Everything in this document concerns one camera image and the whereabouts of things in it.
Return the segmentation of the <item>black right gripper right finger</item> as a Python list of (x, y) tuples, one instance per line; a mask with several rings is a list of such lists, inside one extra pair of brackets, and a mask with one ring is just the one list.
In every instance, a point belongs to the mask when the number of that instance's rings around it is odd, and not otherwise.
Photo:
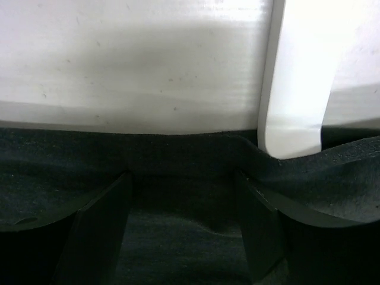
[(236, 171), (236, 204), (253, 283), (264, 279), (285, 257), (281, 215), (317, 229), (339, 229), (363, 224), (313, 210), (266, 188), (260, 190), (241, 170)]

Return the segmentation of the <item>black trousers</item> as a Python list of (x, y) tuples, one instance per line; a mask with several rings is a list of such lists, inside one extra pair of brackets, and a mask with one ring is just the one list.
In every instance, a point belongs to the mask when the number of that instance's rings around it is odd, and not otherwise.
[[(111, 284), (378, 284), (379, 131), (326, 127), (322, 150), (276, 159), (256, 131), (138, 135), (1, 129), (1, 283), (11, 227), (123, 173), (132, 197)], [(285, 257), (253, 283), (236, 204), (236, 171), (258, 189), (362, 222), (339, 229), (281, 215)]]

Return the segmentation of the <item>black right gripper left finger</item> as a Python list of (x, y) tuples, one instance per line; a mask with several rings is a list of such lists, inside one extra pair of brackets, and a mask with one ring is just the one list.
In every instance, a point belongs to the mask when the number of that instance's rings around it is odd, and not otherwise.
[(132, 176), (11, 227), (12, 284), (111, 284), (130, 212)]

